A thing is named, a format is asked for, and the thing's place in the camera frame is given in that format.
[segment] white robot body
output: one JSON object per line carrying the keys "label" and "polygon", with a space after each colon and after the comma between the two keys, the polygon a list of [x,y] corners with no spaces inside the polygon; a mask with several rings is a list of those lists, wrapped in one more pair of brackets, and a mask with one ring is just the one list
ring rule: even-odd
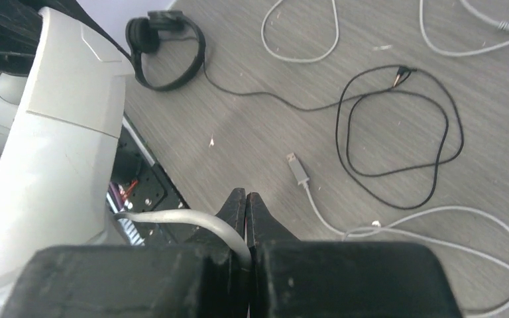
{"label": "white robot body", "polygon": [[127,244],[106,213],[129,61],[94,30],[43,8],[42,34],[0,157],[0,308],[47,246]]}

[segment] black headphone cable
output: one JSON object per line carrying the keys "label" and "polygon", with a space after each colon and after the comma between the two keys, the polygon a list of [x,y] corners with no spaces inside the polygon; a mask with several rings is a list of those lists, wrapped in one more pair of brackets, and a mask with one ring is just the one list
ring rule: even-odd
{"label": "black headphone cable", "polygon": [[[197,40],[197,39],[194,37],[185,37],[185,38],[172,38],[172,39],[167,39],[165,41],[186,41],[186,40]],[[345,97],[348,88],[355,80],[357,80],[358,78],[360,78],[363,75],[377,72],[380,70],[387,70],[387,69],[397,69],[396,76],[395,76],[395,82],[392,86],[384,88],[384,89],[377,89],[377,90],[370,91],[367,93],[352,95],[350,97]],[[448,157],[446,159],[441,158],[441,153],[444,148],[444,144],[445,144],[448,132],[449,132],[449,118],[448,118],[447,113],[444,110],[444,108],[440,105],[440,103],[438,103],[437,101],[434,101],[432,98],[430,98],[424,94],[399,89],[399,87],[413,73],[421,74],[421,75],[429,78],[430,80],[432,80],[438,86],[438,88],[440,88],[440,90],[442,90],[442,92],[444,92],[444,95],[446,95],[448,97],[448,100],[450,101],[450,104],[451,104],[451,108],[455,114],[458,130],[459,130],[459,140],[460,140],[459,147],[450,157]],[[442,82],[439,79],[437,79],[434,75],[432,75],[431,73],[429,73],[428,71],[423,70],[423,69],[411,68],[411,67],[401,65],[401,64],[391,64],[391,65],[378,66],[375,68],[371,68],[369,70],[365,70],[365,71],[355,75],[348,81],[338,102],[330,103],[330,104],[315,107],[315,108],[309,108],[309,109],[299,107],[299,106],[293,104],[292,102],[288,101],[287,99],[285,99],[275,93],[269,92],[269,91],[236,92],[236,91],[231,91],[230,89],[224,88],[223,86],[216,83],[208,75],[206,61],[204,61],[204,63],[203,63],[203,74],[204,74],[205,78],[207,79],[207,81],[214,88],[218,89],[219,91],[222,91],[223,93],[227,93],[227,94],[237,96],[237,97],[267,96],[267,97],[271,97],[273,99],[278,100],[279,102],[283,103],[285,106],[287,106],[291,109],[294,109],[294,110],[300,111],[300,112],[304,112],[304,113],[312,113],[315,111],[322,111],[322,110],[329,109],[332,107],[337,107],[337,117],[336,117],[336,124],[335,124],[335,145],[336,145],[339,161],[340,161],[344,171],[346,171],[348,176],[352,180],[354,180],[354,182],[356,182],[356,184],[358,184],[358,186],[360,186],[362,189],[364,189],[369,195],[374,197],[379,202],[381,202],[389,207],[393,207],[395,209],[411,210],[411,209],[416,209],[418,207],[422,207],[423,205],[425,205],[432,198],[432,196],[434,195],[434,192],[436,190],[436,185],[437,185],[437,180],[438,180],[438,170],[439,170],[440,165],[454,161],[454,159],[456,159],[460,155],[460,153],[463,150],[463,147],[465,145],[465,137],[463,135],[463,125],[462,125],[461,117],[459,115],[459,111],[457,109],[457,105],[455,103],[453,96],[450,94],[450,92],[447,90],[447,88],[442,84]],[[431,103],[443,115],[444,120],[445,120],[445,128],[444,128],[444,132],[441,136],[439,146],[437,148],[435,160],[433,162],[429,162],[429,163],[425,163],[425,164],[417,164],[417,165],[413,165],[413,166],[407,166],[404,168],[398,168],[398,169],[389,170],[386,172],[375,173],[375,174],[367,174],[367,173],[361,172],[360,170],[358,170],[354,167],[354,165],[352,164],[351,159],[350,159],[350,127],[351,127],[351,123],[352,123],[353,114],[354,114],[356,108],[361,106],[361,103],[367,97],[375,96],[375,95],[384,95],[384,94],[398,94],[398,95],[407,95],[407,96],[418,97],[420,99],[423,99],[424,101]],[[339,144],[339,124],[340,124],[340,116],[341,116],[342,106],[344,103],[346,103],[348,101],[355,101],[355,102],[352,104],[352,107],[351,107],[351,110],[349,113],[349,117],[348,117],[347,143],[346,143],[346,151],[345,151],[344,157],[343,157],[343,154],[341,153],[341,147]],[[407,172],[407,171],[417,170],[417,169],[422,169],[422,168],[428,168],[428,167],[433,168],[433,178],[432,178],[432,184],[430,186],[430,191],[427,194],[425,199],[423,199],[419,203],[416,203],[413,205],[397,205],[395,203],[389,202],[389,201],[381,198],[375,192],[373,192],[369,187],[367,187],[357,177],[357,176],[360,176],[360,177],[365,177],[365,178],[381,178],[384,176],[399,174],[402,172]]]}

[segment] white wall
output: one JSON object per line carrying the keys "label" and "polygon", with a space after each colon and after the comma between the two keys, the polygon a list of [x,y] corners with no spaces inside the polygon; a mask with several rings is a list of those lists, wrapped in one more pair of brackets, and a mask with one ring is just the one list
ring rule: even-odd
{"label": "white wall", "polygon": [[125,39],[126,23],[135,17],[146,17],[147,11],[164,10],[176,0],[78,0],[103,29],[123,48],[128,49]]}

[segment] floor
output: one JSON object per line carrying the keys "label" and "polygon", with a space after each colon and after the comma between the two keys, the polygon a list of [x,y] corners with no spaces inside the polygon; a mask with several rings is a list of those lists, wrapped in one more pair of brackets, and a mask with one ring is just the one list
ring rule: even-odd
{"label": "floor", "polygon": [[[287,64],[271,57],[260,40],[260,23],[274,0],[178,0],[208,40],[208,73],[235,91],[273,91],[304,108],[336,101],[358,72],[383,64],[408,64],[436,75],[454,96],[465,129],[465,148],[441,167],[437,190],[424,207],[469,205],[509,224],[509,48],[473,58],[444,58],[423,42],[418,1],[337,2],[340,42],[320,63]],[[471,0],[482,12],[509,19],[509,1]],[[442,48],[466,50],[509,38],[473,18],[457,0],[426,0],[432,40]],[[333,42],[330,1],[285,1],[266,27],[276,52],[317,56]],[[167,82],[187,67],[194,42],[171,42],[146,59],[153,82]],[[356,83],[350,94],[386,87],[383,72]],[[451,114],[434,85],[412,77],[405,88],[428,94]],[[311,178],[325,218],[349,229],[395,221],[411,211],[389,208],[365,193],[343,171],[335,151],[335,109],[301,113],[269,97],[233,97],[217,91],[204,76],[171,93],[155,93],[128,82],[127,113],[149,147],[194,209],[215,213],[234,187],[257,191],[272,214],[304,240],[337,239],[313,214],[296,185],[286,155],[295,152]],[[341,116],[345,138],[348,108]],[[435,158],[443,117],[430,105],[408,97],[381,96],[362,104],[351,131],[351,158],[366,172],[379,172]],[[455,116],[442,157],[459,145]],[[402,205],[428,193],[432,169],[364,184]],[[509,262],[509,237],[488,221],[447,213],[404,228],[479,248]],[[379,239],[396,239],[383,236]],[[509,297],[509,273],[478,258],[435,248],[463,308],[494,306]]]}

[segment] white cable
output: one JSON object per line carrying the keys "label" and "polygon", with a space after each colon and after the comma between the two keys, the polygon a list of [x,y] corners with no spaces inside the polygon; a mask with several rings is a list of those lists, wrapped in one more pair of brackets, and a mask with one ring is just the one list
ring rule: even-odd
{"label": "white cable", "polygon": [[[464,8],[466,8],[466,10],[468,10],[472,15],[476,16],[477,18],[479,18],[483,22],[485,22],[485,23],[487,23],[489,25],[492,25],[494,27],[497,27],[497,28],[499,28],[501,30],[509,31],[509,22],[504,22],[504,21],[503,22],[498,22],[496,20],[493,20],[492,18],[490,18],[490,17],[482,14],[478,10],[476,10],[472,5],[469,4],[469,2],[467,2],[467,0],[460,0],[460,2],[464,6]],[[509,40],[508,40],[508,41],[504,41],[502,43],[499,43],[499,44],[496,44],[496,45],[493,45],[493,46],[489,46],[489,47],[486,47],[486,48],[481,48],[479,50],[466,51],[466,52],[452,52],[452,51],[442,50],[442,49],[438,48],[437,46],[435,46],[430,41],[430,39],[428,38],[428,35],[426,34],[426,29],[424,27],[424,0],[420,0],[420,3],[419,3],[418,20],[419,20],[419,25],[420,25],[420,32],[422,34],[422,38],[424,39],[424,42],[426,42],[426,45],[428,45],[428,47],[431,50],[433,50],[434,52],[436,52],[436,53],[438,53],[440,55],[443,55],[443,56],[449,56],[449,57],[454,57],[454,58],[462,58],[462,57],[465,57],[465,56],[474,56],[474,55],[479,55],[479,54],[484,54],[484,53],[492,52],[492,51],[495,51],[495,50],[498,50],[498,49],[505,48],[505,47],[509,46]]]}
{"label": "white cable", "polygon": [[[493,262],[493,263],[495,263],[495,264],[497,264],[497,265],[499,265],[499,266],[501,266],[501,267],[503,267],[503,268],[505,268],[505,269],[507,269],[509,271],[509,264],[507,264],[504,261],[499,260],[499,259],[497,259],[497,258],[495,258],[495,257],[493,257],[493,256],[491,256],[489,254],[480,252],[478,250],[474,250],[472,248],[469,248],[469,247],[466,247],[466,246],[463,246],[463,245],[459,245],[459,244],[455,244],[455,243],[452,243],[452,242],[447,242],[445,240],[438,240],[436,238],[426,237],[426,236],[419,235],[419,234],[416,234],[416,233],[413,233],[413,232],[409,232],[409,231],[403,231],[403,230],[400,230],[400,229],[393,229],[393,227],[395,227],[397,225],[400,225],[400,224],[402,224],[402,223],[404,223],[406,221],[410,221],[410,220],[416,219],[418,217],[423,217],[423,216],[431,214],[431,213],[439,213],[439,212],[445,212],[445,211],[460,211],[460,212],[473,213],[473,214],[476,214],[476,215],[480,215],[481,217],[484,217],[486,219],[489,219],[489,220],[495,222],[496,224],[500,225],[509,234],[509,226],[506,223],[504,223],[503,221],[501,221],[500,219],[498,219],[498,218],[488,214],[487,212],[484,212],[484,211],[481,211],[479,209],[475,209],[475,208],[472,208],[472,207],[464,207],[464,206],[460,206],[460,205],[449,205],[449,206],[445,206],[445,207],[435,207],[433,209],[428,209],[426,211],[422,211],[422,212],[415,213],[413,215],[409,215],[409,216],[404,217],[404,218],[402,218],[402,219],[400,219],[400,220],[398,220],[396,222],[393,222],[393,223],[391,223],[391,224],[389,224],[389,225],[387,225],[385,227],[379,227],[379,228],[378,227],[359,227],[359,228],[356,228],[356,229],[351,229],[349,231],[342,231],[340,229],[337,229],[333,225],[330,225],[323,218],[323,216],[319,212],[319,209],[315,205],[315,201],[313,200],[313,196],[311,195],[311,191],[310,191],[308,182],[304,182],[303,183],[303,187],[304,187],[304,189],[307,192],[309,201],[311,203],[311,207],[313,208],[313,211],[315,212],[315,214],[317,215],[319,220],[321,220],[321,222],[329,230],[333,231],[335,234],[344,235],[344,240],[356,239],[356,238],[361,239],[361,238],[365,238],[365,237],[371,237],[372,235],[376,235],[378,233],[383,233],[383,232],[385,232],[385,233],[394,233],[394,234],[404,235],[404,236],[407,236],[407,237],[412,237],[414,239],[423,240],[425,242],[429,242],[429,243],[432,243],[432,244],[438,244],[438,245],[441,245],[441,246],[446,246],[446,247],[454,248],[454,249],[460,250],[462,252],[466,252],[466,253],[469,253],[469,254],[481,257],[481,258],[483,258],[485,260],[488,260],[489,262]],[[502,305],[499,305],[497,308],[491,309],[490,311],[487,311],[485,313],[468,314],[466,317],[467,318],[492,317],[492,316],[495,316],[495,315],[498,315],[498,314],[502,313],[503,311],[506,311],[508,308],[509,308],[509,300],[506,303],[503,303]]]}
{"label": "white cable", "polygon": [[262,20],[262,26],[260,28],[260,37],[262,38],[262,44],[264,45],[264,48],[266,49],[266,51],[268,53],[270,53],[270,55],[274,56],[275,58],[281,60],[281,61],[284,61],[284,62],[291,62],[291,63],[314,63],[314,62],[318,62],[318,61],[321,61],[322,59],[326,58],[330,53],[332,53],[332,51],[334,51],[334,49],[337,47],[337,44],[339,43],[339,34],[340,34],[340,31],[339,31],[339,15],[337,13],[337,4],[335,2],[335,0],[332,0],[332,3],[333,3],[333,14],[335,16],[335,32],[336,32],[336,35],[335,35],[335,42],[333,43],[333,45],[331,46],[331,48],[325,52],[325,54],[317,57],[317,58],[289,58],[289,57],[286,57],[286,56],[281,56],[277,53],[274,53],[274,51],[272,51],[269,47],[268,47],[268,44],[266,43],[266,38],[264,37],[264,29],[266,28],[266,21],[268,20],[269,16],[272,14],[272,12],[274,12],[274,10],[282,3],[284,2],[284,0],[278,0],[278,2],[276,2],[272,8],[270,8],[270,10],[266,13],[266,15],[264,16],[264,19]]}
{"label": "white cable", "polygon": [[[490,25],[492,27],[497,28],[498,30],[505,30],[505,31],[509,32],[509,21],[497,21],[497,20],[494,20],[494,19],[490,18],[489,16],[481,13],[476,8],[474,8],[467,0],[459,0],[459,1],[463,5],[463,7],[468,12],[470,12],[470,14],[475,16],[476,18],[480,19],[481,21],[485,22],[486,24],[488,24],[488,25]],[[266,28],[266,22],[267,22],[269,16],[272,14],[272,12],[274,12],[274,10],[276,10],[276,8],[280,4],[282,4],[282,2],[284,2],[284,0],[278,0],[278,2],[276,2],[270,8],[270,10],[266,13],[266,15],[264,16],[264,19],[262,20],[262,26],[260,28],[260,37],[262,38],[262,44],[264,45],[264,48],[266,49],[266,51],[268,53],[270,53],[270,55],[274,56],[275,58],[277,58],[277,59],[279,59],[281,61],[291,62],[291,63],[314,63],[314,62],[321,61],[324,58],[326,58],[328,55],[330,55],[330,53],[332,53],[332,51],[334,51],[334,49],[337,47],[337,44],[339,42],[339,34],[340,34],[340,31],[339,31],[339,16],[338,16],[338,13],[337,13],[337,5],[336,5],[335,0],[332,0],[332,3],[333,3],[333,14],[334,14],[334,17],[335,17],[335,32],[336,32],[335,42],[333,43],[331,48],[325,54],[323,54],[323,55],[321,55],[321,56],[319,56],[317,58],[289,58],[289,57],[281,56],[281,55],[275,53],[274,51],[272,51],[268,47],[268,44],[266,43],[266,38],[264,37],[264,30]],[[508,40],[508,41],[504,41],[504,42],[499,43],[499,44],[495,44],[493,46],[488,46],[486,48],[481,48],[481,49],[478,49],[478,50],[465,51],[465,52],[452,52],[452,51],[443,50],[441,48],[438,48],[436,45],[434,45],[434,43],[432,43],[432,41],[430,40],[430,38],[428,38],[428,35],[426,34],[426,29],[424,27],[424,0],[420,0],[420,2],[419,2],[418,20],[419,20],[419,25],[420,25],[420,32],[422,34],[422,38],[424,39],[424,42],[426,43],[426,45],[431,50],[433,50],[435,53],[438,53],[438,54],[443,55],[443,56],[449,56],[449,57],[454,57],[454,58],[462,58],[462,57],[465,57],[465,56],[475,56],[475,55],[479,55],[479,54],[484,54],[484,53],[492,52],[492,51],[499,50],[501,48],[505,48],[505,47],[509,46],[509,40]]]}
{"label": "white cable", "polygon": [[476,16],[481,21],[485,22],[488,25],[492,25],[495,28],[501,28],[502,24],[500,21],[494,20],[493,18],[489,17],[488,15],[482,14],[479,10],[477,10],[474,6],[469,4],[467,0],[459,0],[461,2],[461,5],[468,10],[472,15]]}
{"label": "white cable", "polygon": [[[110,205],[110,209],[112,210],[112,213],[117,214],[121,211],[124,211],[122,209],[121,211],[118,211],[118,208],[116,207],[116,204],[114,204],[114,200],[112,200],[112,197],[109,193],[106,193],[106,201],[108,201],[108,204]],[[124,220],[118,220],[118,223],[122,226],[122,229],[124,230],[124,233],[128,237],[130,244],[135,246],[142,246],[145,245],[145,240],[141,237],[139,232],[137,231],[135,225],[133,225],[132,221],[128,219]]]}
{"label": "white cable", "polygon": [[217,235],[239,259],[241,269],[251,271],[251,252],[243,238],[233,227],[219,217],[195,210],[178,209],[144,213],[121,212],[116,219],[124,218],[146,223],[184,223],[203,227]]}
{"label": "white cable", "polygon": [[327,227],[327,229],[333,231],[335,234],[344,235],[346,233],[346,231],[342,231],[340,229],[337,229],[333,225],[330,225],[325,220],[325,218],[323,218],[323,215],[321,215],[321,213],[319,212],[319,209],[315,205],[315,201],[313,201],[313,196],[311,195],[311,190],[309,189],[309,184],[306,182],[306,183],[303,184],[303,186],[304,186],[304,189],[306,190],[306,192],[308,194],[308,198],[309,198],[309,202],[311,203],[311,207],[313,208],[313,211],[315,212],[315,214],[317,215],[317,217],[319,218],[321,223],[323,223]]}

